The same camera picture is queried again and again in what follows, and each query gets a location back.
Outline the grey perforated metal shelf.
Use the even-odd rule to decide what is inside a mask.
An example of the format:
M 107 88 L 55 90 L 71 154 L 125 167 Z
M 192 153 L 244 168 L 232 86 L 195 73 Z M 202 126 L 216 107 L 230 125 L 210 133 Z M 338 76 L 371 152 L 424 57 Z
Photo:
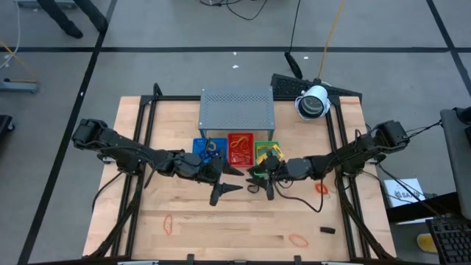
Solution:
M 272 140 L 275 106 L 272 88 L 204 88 L 201 92 L 198 130 L 265 130 Z

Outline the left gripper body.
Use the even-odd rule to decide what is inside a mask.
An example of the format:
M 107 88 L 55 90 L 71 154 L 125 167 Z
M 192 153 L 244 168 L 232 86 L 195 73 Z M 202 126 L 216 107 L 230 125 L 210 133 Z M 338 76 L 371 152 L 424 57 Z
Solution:
M 187 152 L 172 152 L 171 175 L 198 183 L 218 183 L 226 159 L 217 155 L 204 163 L 200 156 Z

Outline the yellow round object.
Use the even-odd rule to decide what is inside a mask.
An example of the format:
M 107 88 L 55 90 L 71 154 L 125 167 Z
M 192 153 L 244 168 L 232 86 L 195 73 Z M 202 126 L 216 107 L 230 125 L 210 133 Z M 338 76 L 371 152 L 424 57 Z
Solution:
M 421 233 L 417 236 L 417 245 L 423 251 L 431 254 L 437 254 L 438 250 L 430 233 Z

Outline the long red rubber band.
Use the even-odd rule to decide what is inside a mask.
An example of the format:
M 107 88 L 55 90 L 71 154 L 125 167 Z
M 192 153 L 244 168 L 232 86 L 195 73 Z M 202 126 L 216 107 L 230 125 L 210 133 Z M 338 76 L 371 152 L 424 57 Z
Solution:
M 235 153 L 231 158 L 231 162 L 235 165 L 251 165 L 252 156 L 247 154 Z

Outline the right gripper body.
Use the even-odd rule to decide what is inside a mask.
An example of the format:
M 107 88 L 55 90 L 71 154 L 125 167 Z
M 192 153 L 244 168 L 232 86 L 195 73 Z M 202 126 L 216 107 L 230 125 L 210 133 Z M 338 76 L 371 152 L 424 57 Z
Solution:
M 291 181 L 293 177 L 288 173 L 287 163 L 284 160 L 276 160 L 272 166 L 272 180 L 277 181 Z

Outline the blue plastic basket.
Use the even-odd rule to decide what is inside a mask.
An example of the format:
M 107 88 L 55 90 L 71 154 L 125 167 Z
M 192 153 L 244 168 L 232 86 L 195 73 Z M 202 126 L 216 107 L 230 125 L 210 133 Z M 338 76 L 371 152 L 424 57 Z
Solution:
M 198 156 L 200 152 L 207 152 L 205 146 L 208 141 L 214 141 L 217 144 L 217 149 L 214 152 L 218 152 L 219 155 L 223 155 L 224 158 L 227 158 L 228 141 L 226 138 L 195 138 L 193 140 L 192 152 Z

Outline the white cardboard box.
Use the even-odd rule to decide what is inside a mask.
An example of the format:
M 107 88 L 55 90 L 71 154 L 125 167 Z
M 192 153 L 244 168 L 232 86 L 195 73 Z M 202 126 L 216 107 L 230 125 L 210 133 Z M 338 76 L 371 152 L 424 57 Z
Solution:
M 425 200 L 417 178 L 399 179 L 399 181 L 401 184 L 392 179 L 383 181 L 385 195 L 391 208 Z

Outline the black floor object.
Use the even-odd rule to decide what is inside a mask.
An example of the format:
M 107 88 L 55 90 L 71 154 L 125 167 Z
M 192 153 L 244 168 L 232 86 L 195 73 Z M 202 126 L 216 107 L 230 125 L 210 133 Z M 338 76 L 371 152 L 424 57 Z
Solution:
M 15 129 L 12 116 L 0 115 L 0 136 Z

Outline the yellow green Crayola crayon box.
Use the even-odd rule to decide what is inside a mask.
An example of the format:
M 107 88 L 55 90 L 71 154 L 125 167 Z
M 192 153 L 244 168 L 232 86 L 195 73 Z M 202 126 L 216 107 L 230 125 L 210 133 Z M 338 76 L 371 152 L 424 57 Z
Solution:
M 281 159 L 284 156 L 283 152 L 277 144 L 271 146 L 260 146 L 257 148 L 256 163 L 260 164 L 263 160 L 267 159 L 268 153 L 271 153 L 277 159 Z

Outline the black mesh panel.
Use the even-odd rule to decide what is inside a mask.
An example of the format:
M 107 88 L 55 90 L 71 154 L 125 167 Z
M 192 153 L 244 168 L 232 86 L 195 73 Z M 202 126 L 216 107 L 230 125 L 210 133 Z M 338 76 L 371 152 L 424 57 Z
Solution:
M 273 74 L 270 85 L 275 96 L 299 96 L 302 91 L 307 91 L 309 88 L 316 85 L 316 83 L 310 82 L 309 80 L 287 77 L 281 74 Z M 321 83 L 321 86 L 327 90 L 329 95 L 356 96 L 360 101 L 362 100 L 362 94 L 359 92 L 333 87 L 325 83 Z

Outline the black computer keyboard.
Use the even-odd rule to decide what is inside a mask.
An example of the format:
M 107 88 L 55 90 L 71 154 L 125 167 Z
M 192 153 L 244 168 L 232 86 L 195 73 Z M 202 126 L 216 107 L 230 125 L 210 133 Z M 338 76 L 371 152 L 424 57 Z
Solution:
M 460 218 L 427 219 L 441 265 L 471 265 L 471 221 Z

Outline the green plastic basket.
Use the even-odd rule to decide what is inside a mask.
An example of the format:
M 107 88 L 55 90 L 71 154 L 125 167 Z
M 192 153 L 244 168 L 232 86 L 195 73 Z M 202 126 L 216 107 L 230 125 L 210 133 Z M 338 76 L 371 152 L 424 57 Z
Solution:
M 271 145 L 274 145 L 274 144 L 277 144 L 280 147 L 280 145 L 277 141 L 256 141 L 254 143 L 254 146 L 255 146 L 255 162 L 256 162 L 257 148 L 258 147 L 260 147 L 260 146 L 271 146 Z

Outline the person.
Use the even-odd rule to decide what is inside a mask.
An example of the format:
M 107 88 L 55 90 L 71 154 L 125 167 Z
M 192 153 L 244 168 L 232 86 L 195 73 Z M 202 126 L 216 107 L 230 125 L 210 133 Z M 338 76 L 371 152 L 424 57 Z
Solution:
M 108 22 L 105 16 L 99 11 L 91 0 L 72 0 L 84 14 L 87 15 L 96 30 L 100 33 L 106 32 Z M 52 18 L 57 25 L 67 35 L 80 39 L 83 37 L 82 31 L 71 21 L 60 9 L 55 0 L 37 0 L 40 7 Z

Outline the red plastic basket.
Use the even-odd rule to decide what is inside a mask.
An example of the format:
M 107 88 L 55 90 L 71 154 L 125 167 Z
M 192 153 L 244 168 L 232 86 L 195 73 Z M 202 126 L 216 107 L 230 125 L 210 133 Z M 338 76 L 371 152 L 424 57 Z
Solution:
M 241 136 L 248 136 L 249 140 L 246 142 L 242 148 L 232 148 L 230 147 L 230 143 L 234 140 L 236 140 L 238 137 Z M 238 166 L 238 167 L 248 167 L 252 166 L 254 164 L 254 141 L 253 141 L 253 134 L 252 133 L 229 133 L 227 136 L 228 139 L 228 158 L 229 158 L 229 163 L 232 166 Z M 247 154 L 252 156 L 252 164 L 251 165 L 235 165 L 232 164 L 231 158 L 233 154 L 235 153 L 241 153 L 241 154 Z

